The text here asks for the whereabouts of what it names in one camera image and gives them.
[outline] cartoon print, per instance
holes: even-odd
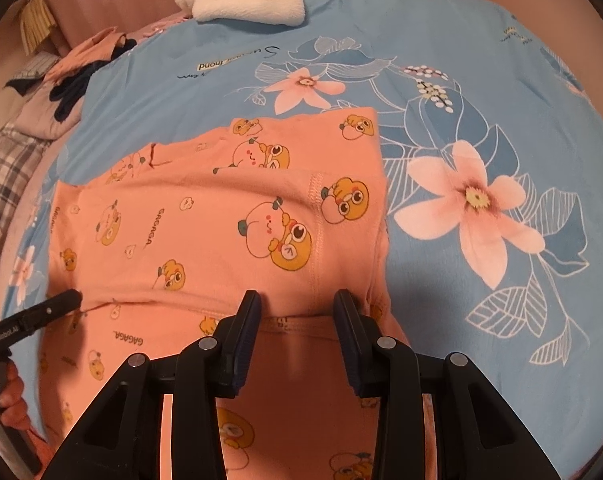
[[[373,121],[361,115],[349,115],[342,124],[339,124],[342,136],[346,140],[359,139],[361,136],[374,136],[375,128]]]
[[[258,142],[257,137],[251,137],[242,142],[232,154],[229,168],[271,168],[285,170],[290,165],[291,154],[288,148],[281,144],[267,145]],[[221,168],[214,168],[213,174]]]
[[[286,170],[291,163],[291,153],[281,144],[267,146],[259,144],[259,149],[266,155],[264,168],[271,170]]]
[[[91,350],[88,353],[88,369],[90,370],[90,375],[96,380],[104,380],[104,364],[101,362],[101,353],[95,350]]]
[[[187,196],[184,200],[179,203],[179,208],[182,211],[188,211],[190,208],[192,208],[194,203],[195,201],[189,196]]]
[[[39,373],[41,375],[45,374],[48,371],[48,359],[46,358],[46,354],[43,353],[39,358]]]
[[[282,203],[279,197],[273,202],[261,203],[248,213],[245,220],[238,222],[238,230],[246,238],[248,252],[256,258],[270,256],[270,242],[284,237]]]
[[[244,136],[246,134],[257,135],[262,130],[259,119],[238,119],[232,125],[232,132],[235,135]]]
[[[330,459],[333,480],[371,480],[373,459],[370,453],[339,453]]]
[[[264,202],[237,224],[248,252],[256,258],[270,256],[284,270],[299,270],[310,258],[312,238],[305,225],[282,209],[283,200]]]
[[[64,249],[63,253],[60,253],[60,257],[64,260],[64,267],[66,270],[72,272],[77,267],[77,253],[72,249]]]
[[[155,280],[155,284],[162,276],[164,276],[165,280],[165,290],[179,290],[186,282],[184,266],[182,264],[178,264],[175,260],[169,260],[157,269],[157,279]]]
[[[139,173],[139,169],[144,162],[146,162],[146,158],[138,152],[125,156],[110,169],[106,183],[120,182],[127,176],[133,178],[135,174]]]
[[[199,329],[204,332],[204,335],[213,335],[217,328],[217,320],[214,317],[204,316],[204,320],[199,324]]]
[[[115,164],[110,169],[110,174],[108,175],[106,183],[110,184],[112,182],[120,182],[126,177],[134,178],[140,173],[140,169],[144,164],[148,164],[149,168],[155,168],[157,166],[169,164],[170,160],[166,160],[165,162],[153,162],[156,145],[156,142],[153,142],[150,145],[150,160],[140,155],[139,152],[132,153],[131,155],[126,155],[124,158],[122,158],[119,162],[117,162],[117,164]]]
[[[292,219],[288,213],[282,218],[284,236],[273,238],[268,249],[273,263],[284,270],[299,270],[308,263],[312,251],[312,238],[305,225]]]
[[[68,402],[64,402],[62,418],[64,420],[64,426],[70,426],[72,424],[72,412],[70,411],[70,405]]]
[[[377,305],[371,305],[371,317],[379,324],[383,316],[383,310]]]
[[[115,200],[112,205],[104,209],[96,227],[97,235],[95,236],[95,240],[102,242],[102,245],[110,245],[115,241],[121,224],[122,215],[117,210],[117,200]]]
[[[321,198],[321,212],[326,222],[339,224],[361,218],[368,209],[370,196],[366,184],[345,176],[330,188],[322,189]]]
[[[249,462],[246,448],[255,441],[255,430],[242,416],[225,408],[217,408],[217,422],[226,472],[244,469]]]
[[[86,316],[85,312],[81,312],[79,310],[76,310],[73,315],[72,318],[70,318],[70,325],[68,327],[68,335],[73,335],[75,332],[77,332],[77,327],[80,325],[80,320],[82,320],[82,317]]]
[[[376,408],[379,406],[379,397],[371,397],[370,399],[360,399],[362,408]]]
[[[122,306],[119,303],[116,303],[113,309],[110,311],[110,319],[117,319],[119,317],[119,312],[121,311]]]

